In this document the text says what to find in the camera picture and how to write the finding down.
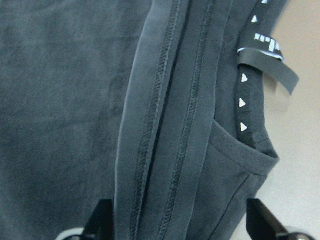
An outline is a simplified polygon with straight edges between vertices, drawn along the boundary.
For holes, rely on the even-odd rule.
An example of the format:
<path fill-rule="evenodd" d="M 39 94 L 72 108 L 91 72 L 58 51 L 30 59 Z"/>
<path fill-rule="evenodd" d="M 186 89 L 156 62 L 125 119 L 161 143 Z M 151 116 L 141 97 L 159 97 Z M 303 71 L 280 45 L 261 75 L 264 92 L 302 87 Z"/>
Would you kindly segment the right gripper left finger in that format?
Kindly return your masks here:
<path fill-rule="evenodd" d="M 81 233 L 81 237 L 113 237 L 113 206 L 111 199 L 99 200 Z"/>

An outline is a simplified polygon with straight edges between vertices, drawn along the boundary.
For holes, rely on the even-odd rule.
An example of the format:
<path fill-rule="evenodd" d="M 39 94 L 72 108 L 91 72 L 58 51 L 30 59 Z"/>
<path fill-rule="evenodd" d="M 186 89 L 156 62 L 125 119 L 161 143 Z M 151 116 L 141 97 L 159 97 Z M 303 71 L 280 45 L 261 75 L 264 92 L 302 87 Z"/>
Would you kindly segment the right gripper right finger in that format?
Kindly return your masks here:
<path fill-rule="evenodd" d="M 258 198 L 246 201 L 246 231 L 252 240 L 279 240 L 289 234 Z"/>

